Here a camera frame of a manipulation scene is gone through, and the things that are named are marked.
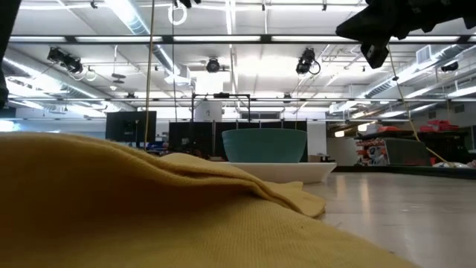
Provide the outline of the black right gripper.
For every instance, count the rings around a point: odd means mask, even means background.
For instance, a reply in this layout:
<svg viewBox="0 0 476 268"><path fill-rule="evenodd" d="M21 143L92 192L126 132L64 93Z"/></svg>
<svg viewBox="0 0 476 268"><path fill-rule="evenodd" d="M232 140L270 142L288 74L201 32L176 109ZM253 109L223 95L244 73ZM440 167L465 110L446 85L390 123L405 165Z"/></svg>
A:
<svg viewBox="0 0 476 268"><path fill-rule="evenodd" d="M362 41L363 54L371 68L380 68L389 54L390 38L404 39L411 29L411 1L369 0L367 5L337 26L335 33Z"/></svg>

